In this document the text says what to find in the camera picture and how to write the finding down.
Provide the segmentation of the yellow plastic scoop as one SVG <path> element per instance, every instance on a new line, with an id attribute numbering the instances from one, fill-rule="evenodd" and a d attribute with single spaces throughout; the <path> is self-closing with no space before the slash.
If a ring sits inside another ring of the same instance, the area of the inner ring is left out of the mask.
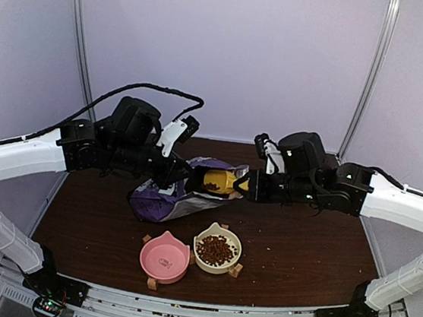
<path id="1" fill-rule="evenodd" d="M 232 188 L 232 183 L 234 180 L 236 180 L 238 177 L 228 170 L 209 170 L 206 171 L 203 182 L 201 185 L 201 188 L 204 191 L 209 192 L 211 195 L 216 196 L 223 196 L 225 198 L 231 197 L 232 195 L 237 195 L 238 193 Z M 219 191 L 210 192 L 206 189 L 204 189 L 204 183 L 216 183 L 219 186 Z"/>

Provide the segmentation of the purple pet food bag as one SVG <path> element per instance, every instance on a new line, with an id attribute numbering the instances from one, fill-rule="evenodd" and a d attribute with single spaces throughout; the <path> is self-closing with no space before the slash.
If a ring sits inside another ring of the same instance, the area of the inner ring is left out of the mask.
<path id="1" fill-rule="evenodd" d="M 148 179 L 128 193 L 128 204 L 138 220 L 162 223 L 198 211 L 218 208 L 241 198 L 237 192 L 220 195 L 204 191 L 201 186 L 206 171 L 230 171 L 239 178 L 249 171 L 248 165 L 232 166 L 212 157 L 195 157 L 188 160 L 188 164 L 194 168 L 193 176 L 173 183 L 170 190 L 162 190 L 153 180 Z"/>

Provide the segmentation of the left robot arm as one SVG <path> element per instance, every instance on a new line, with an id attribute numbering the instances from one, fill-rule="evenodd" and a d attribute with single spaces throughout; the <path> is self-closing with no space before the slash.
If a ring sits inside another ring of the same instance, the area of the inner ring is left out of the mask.
<path id="1" fill-rule="evenodd" d="M 188 116 L 161 126 L 160 111 L 148 102 L 124 97 L 114 112 L 91 122 L 72 119 L 31 136 L 0 144 L 0 181 L 35 173 L 97 169 L 103 175 L 124 170 L 133 177 L 150 177 L 161 189 L 188 177 L 192 171 L 173 148 L 187 141 L 199 122 Z M 16 229 L 0 211 L 0 252 L 32 276 L 44 295 L 62 291 L 45 249 Z"/>

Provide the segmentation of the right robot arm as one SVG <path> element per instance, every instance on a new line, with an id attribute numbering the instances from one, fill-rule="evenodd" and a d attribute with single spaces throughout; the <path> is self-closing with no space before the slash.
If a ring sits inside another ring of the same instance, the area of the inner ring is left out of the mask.
<path id="1" fill-rule="evenodd" d="M 319 211 L 387 220 L 423 233 L 423 192 L 398 182 L 379 167 L 327 162 L 317 133 L 297 132 L 274 143 L 266 133 L 254 141 L 266 166 L 249 170 L 233 188 L 256 203 L 309 204 Z M 423 289 L 423 253 L 387 276 L 359 287 L 340 317 L 370 317 Z"/>

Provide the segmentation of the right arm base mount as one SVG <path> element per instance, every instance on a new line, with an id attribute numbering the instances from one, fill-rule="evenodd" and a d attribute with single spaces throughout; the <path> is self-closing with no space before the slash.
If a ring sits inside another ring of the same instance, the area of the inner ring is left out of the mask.
<path id="1" fill-rule="evenodd" d="M 368 284 L 369 281 L 365 281 L 354 289 L 348 306 L 317 309 L 315 317 L 379 317 L 377 310 L 365 304 Z"/>

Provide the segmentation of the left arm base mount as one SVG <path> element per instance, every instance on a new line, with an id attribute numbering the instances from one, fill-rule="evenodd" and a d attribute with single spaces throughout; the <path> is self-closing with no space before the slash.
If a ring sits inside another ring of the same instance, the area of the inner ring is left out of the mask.
<path id="1" fill-rule="evenodd" d="M 53 299 L 58 303 L 82 306 L 89 290 L 88 284 L 58 274 L 52 252 L 45 246 L 41 248 L 43 267 L 32 274 L 22 271 L 23 285 L 36 292 L 37 295 Z"/>

